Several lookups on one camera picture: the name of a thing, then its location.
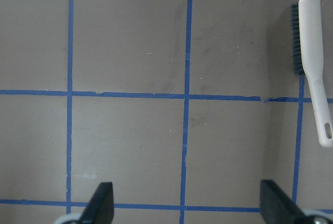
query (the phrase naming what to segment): brush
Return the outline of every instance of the brush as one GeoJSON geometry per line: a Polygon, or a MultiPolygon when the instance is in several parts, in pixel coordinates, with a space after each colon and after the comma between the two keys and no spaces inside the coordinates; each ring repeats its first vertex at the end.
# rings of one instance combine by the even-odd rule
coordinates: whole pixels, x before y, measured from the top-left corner
{"type": "Polygon", "coordinates": [[[310,88],[319,143],[332,147],[332,119],[323,84],[323,34],[320,0],[299,0],[291,6],[293,65],[305,74],[310,88]]]}

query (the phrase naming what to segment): brush handle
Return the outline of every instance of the brush handle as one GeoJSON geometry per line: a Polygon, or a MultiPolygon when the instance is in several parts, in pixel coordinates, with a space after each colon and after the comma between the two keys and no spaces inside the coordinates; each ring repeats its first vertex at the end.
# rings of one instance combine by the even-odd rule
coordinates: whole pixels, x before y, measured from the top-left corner
{"type": "Polygon", "coordinates": [[[332,147],[332,119],[329,112],[323,79],[309,80],[309,88],[314,117],[318,132],[319,143],[323,147],[332,147]]]}
{"type": "Polygon", "coordinates": [[[308,79],[319,143],[333,146],[332,120],[323,85],[323,34],[320,0],[300,0],[299,26],[302,65],[308,79]]]}

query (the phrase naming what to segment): hanging hole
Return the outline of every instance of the hanging hole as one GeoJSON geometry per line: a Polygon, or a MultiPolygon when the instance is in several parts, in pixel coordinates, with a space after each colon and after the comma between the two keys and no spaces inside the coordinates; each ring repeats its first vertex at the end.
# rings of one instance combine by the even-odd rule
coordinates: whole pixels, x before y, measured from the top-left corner
{"type": "Polygon", "coordinates": [[[331,126],[330,126],[329,123],[325,124],[325,132],[326,132],[326,137],[328,139],[331,139],[332,138],[332,131],[331,131],[331,126]]]}

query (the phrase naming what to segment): brush bristles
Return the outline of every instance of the brush bristles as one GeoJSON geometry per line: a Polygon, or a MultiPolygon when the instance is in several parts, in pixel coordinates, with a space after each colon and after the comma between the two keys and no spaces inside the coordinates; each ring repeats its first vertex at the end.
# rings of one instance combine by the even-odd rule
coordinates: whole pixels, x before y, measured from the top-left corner
{"type": "Polygon", "coordinates": [[[292,59],[293,69],[296,74],[304,74],[301,57],[300,26],[298,18],[298,4],[291,5],[291,27],[292,27],[292,59]]]}

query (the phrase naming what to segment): blue grid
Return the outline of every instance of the blue grid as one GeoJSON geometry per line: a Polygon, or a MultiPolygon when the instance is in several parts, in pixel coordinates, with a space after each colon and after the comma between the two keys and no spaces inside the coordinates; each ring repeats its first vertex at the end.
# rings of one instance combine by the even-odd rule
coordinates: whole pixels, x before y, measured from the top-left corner
{"type": "MultiPolygon", "coordinates": [[[[237,212],[237,213],[259,213],[258,208],[246,207],[211,207],[211,206],[188,206],[185,203],[186,192],[186,154],[188,135],[188,113],[190,100],[232,100],[232,101],[262,101],[259,96],[244,97],[231,95],[194,95],[189,93],[190,83],[190,49],[191,49],[191,17],[193,0],[187,0],[187,22],[186,22],[186,57],[185,57],[185,88],[184,94],[152,94],[152,93],[121,93],[94,91],[73,91],[72,90],[72,63],[73,63],[73,8],[74,0],[69,0],[68,15],[68,86],[67,91],[49,90],[0,90],[0,95],[43,95],[43,96],[66,96],[67,97],[67,180],[66,180],[66,201],[33,201],[33,200],[8,200],[0,199],[0,204],[16,205],[40,205],[40,206],[63,206],[66,212],[71,212],[71,207],[84,207],[87,203],[71,201],[71,151],[72,151],[72,97],[124,97],[124,98],[167,98],[184,99],[184,122],[183,122],[183,150],[182,150],[182,172],[181,172],[181,198],[180,205],[150,205],[150,204],[115,204],[115,208],[125,209],[162,209],[180,211],[180,224],[184,223],[185,211],[212,211],[212,212],[237,212]]],[[[294,174],[292,186],[292,199],[297,200],[298,173],[300,164],[301,133],[303,104],[310,103],[310,98],[304,97],[304,75],[300,76],[299,96],[268,98],[262,102],[294,102],[298,103],[298,120],[296,134],[296,150],[294,159],[294,174]]],[[[328,99],[328,103],[333,103],[333,98],[328,99]]],[[[333,209],[320,209],[327,214],[333,214],[333,209]]]]}

